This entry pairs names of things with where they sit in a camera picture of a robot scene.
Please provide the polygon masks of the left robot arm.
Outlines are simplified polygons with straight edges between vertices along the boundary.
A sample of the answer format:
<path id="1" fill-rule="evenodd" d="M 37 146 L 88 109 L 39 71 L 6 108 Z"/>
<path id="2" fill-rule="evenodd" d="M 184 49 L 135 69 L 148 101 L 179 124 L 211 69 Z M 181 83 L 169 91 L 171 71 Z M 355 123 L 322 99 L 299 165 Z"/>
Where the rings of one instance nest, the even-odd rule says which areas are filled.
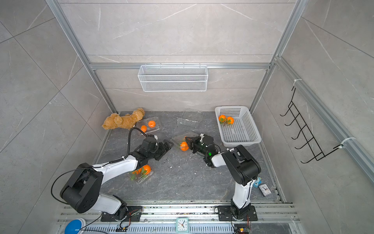
<path id="1" fill-rule="evenodd" d="M 102 164 L 80 164 L 76 169 L 65 174 L 72 175 L 60 191 L 60 198 L 52 197 L 60 203 L 70 205 L 79 214 L 90 210 L 117 215 L 122 219 L 127 210 L 127 204 L 119 197 L 105 195 L 100 192 L 102 184 L 120 176 L 141 169 L 149 160 L 159 161 L 174 143 L 169 140 L 159 141 L 157 136 L 149 135 L 132 152 L 125 156 Z"/>

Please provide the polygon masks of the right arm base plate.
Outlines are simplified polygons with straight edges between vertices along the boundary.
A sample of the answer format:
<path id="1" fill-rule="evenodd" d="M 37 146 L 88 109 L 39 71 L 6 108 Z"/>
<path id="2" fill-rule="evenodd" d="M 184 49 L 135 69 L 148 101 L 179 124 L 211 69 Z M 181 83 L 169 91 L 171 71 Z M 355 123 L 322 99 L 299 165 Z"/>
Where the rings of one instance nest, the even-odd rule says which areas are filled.
<path id="1" fill-rule="evenodd" d="M 215 213 L 218 215 L 220 221 L 258 221 L 257 212 L 251 204 L 242 209 L 232 206 L 216 206 Z"/>

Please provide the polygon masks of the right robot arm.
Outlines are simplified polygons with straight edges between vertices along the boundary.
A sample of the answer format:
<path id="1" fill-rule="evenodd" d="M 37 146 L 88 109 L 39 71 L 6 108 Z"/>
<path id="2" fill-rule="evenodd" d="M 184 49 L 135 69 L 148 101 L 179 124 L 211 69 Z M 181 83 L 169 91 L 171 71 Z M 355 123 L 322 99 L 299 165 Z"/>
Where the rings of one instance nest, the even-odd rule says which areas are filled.
<path id="1" fill-rule="evenodd" d="M 250 194 L 255 181 L 261 172 L 256 159 L 242 145 L 219 152 L 214 138 L 205 134 L 186 136 L 186 144 L 192 152 L 200 154 L 208 167 L 226 166 L 235 180 L 235 191 L 232 206 L 242 210 L 251 204 Z"/>

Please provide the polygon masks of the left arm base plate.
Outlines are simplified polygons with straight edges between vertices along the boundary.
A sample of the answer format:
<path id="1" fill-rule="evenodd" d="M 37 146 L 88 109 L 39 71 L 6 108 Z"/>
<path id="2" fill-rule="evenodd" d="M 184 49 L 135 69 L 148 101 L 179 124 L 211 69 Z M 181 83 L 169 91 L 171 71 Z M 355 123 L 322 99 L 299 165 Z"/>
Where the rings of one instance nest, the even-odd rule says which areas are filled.
<path id="1" fill-rule="evenodd" d="M 115 214 L 103 213 L 100 218 L 101 222 L 120 222 L 120 221 L 135 221 L 140 220 L 143 212 L 142 206 L 126 206 L 120 208 Z"/>

